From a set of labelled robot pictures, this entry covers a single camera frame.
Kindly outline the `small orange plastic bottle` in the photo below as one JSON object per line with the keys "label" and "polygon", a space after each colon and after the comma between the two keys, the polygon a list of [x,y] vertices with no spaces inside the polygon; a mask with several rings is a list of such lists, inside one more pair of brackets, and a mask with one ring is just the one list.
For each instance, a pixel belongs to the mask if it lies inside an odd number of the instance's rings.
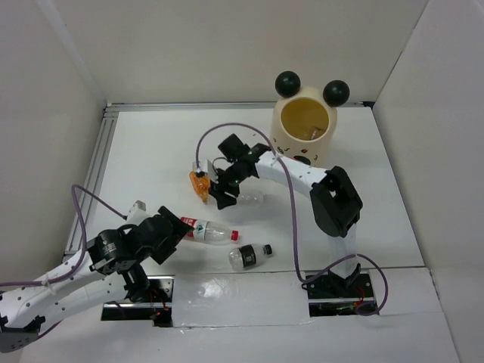
{"label": "small orange plastic bottle", "polygon": [[209,190],[211,187],[209,176],[205,172],[191,171],[189,173],[189,179],[196,195],[203,203],[207,204],[209,202]]}

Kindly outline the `red label plastic bottle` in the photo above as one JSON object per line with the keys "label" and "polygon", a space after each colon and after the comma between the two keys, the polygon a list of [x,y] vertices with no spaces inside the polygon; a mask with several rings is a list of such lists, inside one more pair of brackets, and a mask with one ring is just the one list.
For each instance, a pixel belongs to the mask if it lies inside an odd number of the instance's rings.
{"label": "red label plastic bottle", "polygon": [[238,242],[239,232],[219,223],[185,216],[182,216],[181,220],[193,228],[185,237],[187,240],[214,246]]}

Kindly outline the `clear unlabelled plastic bottle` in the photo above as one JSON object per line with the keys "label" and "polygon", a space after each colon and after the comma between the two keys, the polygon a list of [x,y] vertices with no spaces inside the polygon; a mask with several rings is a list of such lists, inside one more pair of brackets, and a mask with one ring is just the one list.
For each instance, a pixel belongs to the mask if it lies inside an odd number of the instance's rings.
{"label": "clear unlabelled plastic bottle", "polygon": [[237,203],[244,206],[261,206],[265,195],[260,191],[243,191],[237,197]]}

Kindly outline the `black label small bottle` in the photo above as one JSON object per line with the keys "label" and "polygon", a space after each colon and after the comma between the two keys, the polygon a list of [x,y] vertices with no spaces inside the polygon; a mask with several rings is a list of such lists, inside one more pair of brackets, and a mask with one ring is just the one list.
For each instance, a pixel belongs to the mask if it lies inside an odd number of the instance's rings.
{"label": "black label small bottle", "polygon": [[263,264],[272,255],[270,244],[247,244],[231,250],[228,260],[234,271],[246,271]]}

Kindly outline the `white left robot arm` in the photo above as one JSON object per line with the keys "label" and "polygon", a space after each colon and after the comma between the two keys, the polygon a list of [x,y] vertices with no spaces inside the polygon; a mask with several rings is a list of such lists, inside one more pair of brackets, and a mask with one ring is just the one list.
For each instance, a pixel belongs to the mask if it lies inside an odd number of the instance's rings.
{"label": "white left robot arm", "polygon": [[152,216],[138,210],[126,224],[101,231],[85,251],[40,277],[34,287],[1,295],[1,351],[22,349],[65,318],[94,306],[142,301],[150,287],[142,262],[164,263],[192,231],[164,206]]}

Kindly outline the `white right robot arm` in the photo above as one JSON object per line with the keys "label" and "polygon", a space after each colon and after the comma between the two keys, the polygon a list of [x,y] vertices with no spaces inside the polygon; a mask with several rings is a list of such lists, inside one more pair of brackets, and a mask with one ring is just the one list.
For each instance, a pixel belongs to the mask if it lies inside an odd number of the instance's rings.
{"label": "white right robot arm", "polygon": [[346,171],[339,166],[322,169],[301,163],[266,144],[249,147],[235,134],[228,136],[219,150],[229,164],[226,169],[215,167],[209,160],[197,167],[198,172],[209,178],[209,195],[215,198],[217,207],[235,205],[241,183],[250,177],[286,186],[290,195],[293,260],[300,272],[295,195],[307,197],[315,224],[327,235],[337,258],[324,269],[330,278],[330,288],[338,296],[348,296],[361,272],[355,232],[363,203]]}

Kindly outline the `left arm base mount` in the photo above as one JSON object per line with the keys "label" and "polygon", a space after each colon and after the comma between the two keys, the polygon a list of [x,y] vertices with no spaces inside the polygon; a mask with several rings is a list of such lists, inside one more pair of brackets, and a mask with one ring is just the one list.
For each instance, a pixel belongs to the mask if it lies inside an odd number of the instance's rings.
{"label": "left arm base mount", "polygon": [[148,321],[154,327],[172,327],[173,276],[149,276],[150,286],[137,302],[129,299],[103,305],[102,321]]}

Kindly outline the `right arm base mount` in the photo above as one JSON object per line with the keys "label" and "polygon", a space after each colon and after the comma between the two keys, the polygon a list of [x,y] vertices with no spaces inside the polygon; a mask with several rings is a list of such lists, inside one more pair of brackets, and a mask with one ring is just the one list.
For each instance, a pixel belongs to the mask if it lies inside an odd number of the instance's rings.
{"label": "right arm base mount", "polygon": [[310,317],[330,317],[369,314],[377,309],[370,275],[360,273],[351,285],[343,288],[337,278],[322,275],[310,284],[302,284],[307,292]]}

